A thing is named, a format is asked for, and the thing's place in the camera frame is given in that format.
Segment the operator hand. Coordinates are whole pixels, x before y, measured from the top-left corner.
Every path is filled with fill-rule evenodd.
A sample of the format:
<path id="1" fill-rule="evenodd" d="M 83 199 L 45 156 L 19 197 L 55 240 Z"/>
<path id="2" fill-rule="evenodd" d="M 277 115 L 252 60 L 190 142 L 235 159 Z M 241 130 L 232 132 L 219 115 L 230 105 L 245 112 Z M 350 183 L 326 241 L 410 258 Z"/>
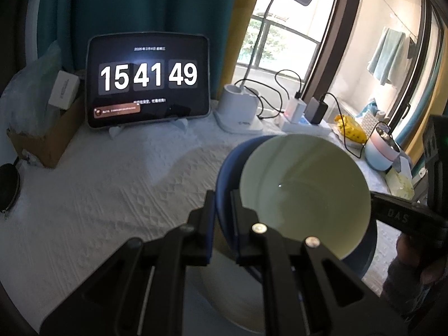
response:
<path id="1" fill-rule="evenodd" d="M 423 284 L 434 283 L 444 276 L 447 258 L 432 255 L 430 251 L 420 248 L 410 236 L 399 235 L 396 251 L 400 262 L 418 269 Z"/>

